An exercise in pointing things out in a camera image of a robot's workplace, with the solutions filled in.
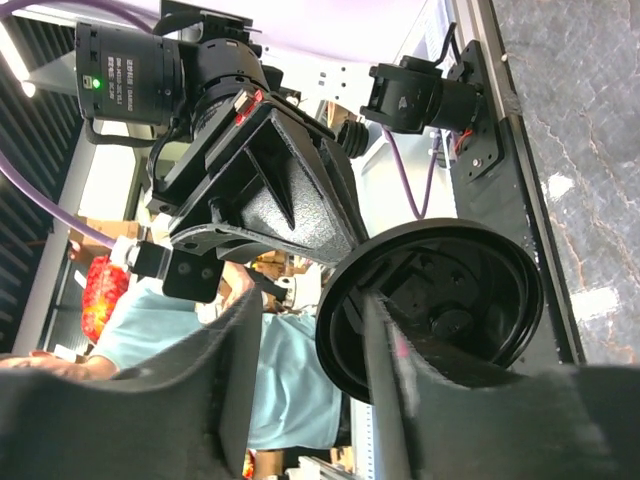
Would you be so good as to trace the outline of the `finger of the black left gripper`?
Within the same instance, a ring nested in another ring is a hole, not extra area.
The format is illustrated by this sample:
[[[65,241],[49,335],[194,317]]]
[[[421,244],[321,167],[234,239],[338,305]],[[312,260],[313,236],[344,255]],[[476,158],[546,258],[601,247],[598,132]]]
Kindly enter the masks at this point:
[[[205,159],[170,224],[177,249],[202,255],[243,239],[335,265],[368,238],[351,162],[312,119],[258,107]]]

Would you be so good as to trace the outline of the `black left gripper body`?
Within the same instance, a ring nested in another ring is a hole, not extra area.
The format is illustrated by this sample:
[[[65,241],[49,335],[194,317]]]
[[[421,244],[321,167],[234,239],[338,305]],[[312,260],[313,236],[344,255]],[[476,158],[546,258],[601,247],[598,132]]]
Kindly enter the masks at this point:
[[[178,164],[152,193],[168,208],[178,250],[210,250],[235,241],[280,247],[266,223],[280,212],[280,96],[243,90],[221,104]]]

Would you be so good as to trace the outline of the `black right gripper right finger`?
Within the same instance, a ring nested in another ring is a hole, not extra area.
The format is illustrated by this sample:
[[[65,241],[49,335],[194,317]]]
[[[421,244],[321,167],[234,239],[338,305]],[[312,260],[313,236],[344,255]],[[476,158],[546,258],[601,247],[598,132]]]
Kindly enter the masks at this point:
[[[558,366],[524,376],[433,339],[364,298],[370,397],[390,479],[635,479],[639,371]]]

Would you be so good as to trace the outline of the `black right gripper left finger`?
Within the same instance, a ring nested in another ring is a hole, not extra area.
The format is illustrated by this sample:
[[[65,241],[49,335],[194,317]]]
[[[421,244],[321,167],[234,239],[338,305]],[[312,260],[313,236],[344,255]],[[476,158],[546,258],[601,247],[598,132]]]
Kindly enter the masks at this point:
[[[114,379],[1,373],[5,479],[238,479],[261,338],[250,290],[217,321]]]

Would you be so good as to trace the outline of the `black plastic cup lid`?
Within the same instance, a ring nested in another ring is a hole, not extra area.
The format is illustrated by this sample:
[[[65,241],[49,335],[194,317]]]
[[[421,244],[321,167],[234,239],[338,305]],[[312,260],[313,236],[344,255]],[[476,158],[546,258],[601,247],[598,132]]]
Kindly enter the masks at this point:
[[[535,261],[477,222],[420,220],[375,236],[338,263],[316,315],[320,365],[365,403],[368,294],[381,295],[413,342],[434,339],[503,369],[530,343],[544,306]]]

